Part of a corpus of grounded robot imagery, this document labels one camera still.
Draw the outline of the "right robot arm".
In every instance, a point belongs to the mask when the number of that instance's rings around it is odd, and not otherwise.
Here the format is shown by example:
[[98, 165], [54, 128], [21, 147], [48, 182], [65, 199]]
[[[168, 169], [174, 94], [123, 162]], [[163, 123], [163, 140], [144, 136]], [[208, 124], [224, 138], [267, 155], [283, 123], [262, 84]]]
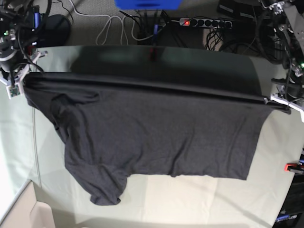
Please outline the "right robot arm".
[[15, 86], [17, 70], [33, 66], [39, 72], [33, 55], [26, 48], [35, 42], [49, 17], [52, 1], [47, 1], [46, 11], [34, 22], [35, 8], [32, 0], [2, 0], [0, 2], [0, 72], [9, 85]]

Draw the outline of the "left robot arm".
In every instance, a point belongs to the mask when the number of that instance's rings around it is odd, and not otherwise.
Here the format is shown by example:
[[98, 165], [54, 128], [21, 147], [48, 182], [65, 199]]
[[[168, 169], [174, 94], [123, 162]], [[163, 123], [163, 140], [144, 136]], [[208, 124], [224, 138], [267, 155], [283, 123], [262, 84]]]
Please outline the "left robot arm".
[[[263, 12], [257, 19], [255, 38], [262, 56], [272, 64], [281, 64], [286, 77], [271, 79], [277, 92], [266, 103], [276, 102], [287, 111], [304, 110], [304, 2], [302, 0], [261, 0]], [[261, 41], [261, 26], [269, 16], [276, 36], [283, 46], [280, 60], [270, 60]]]

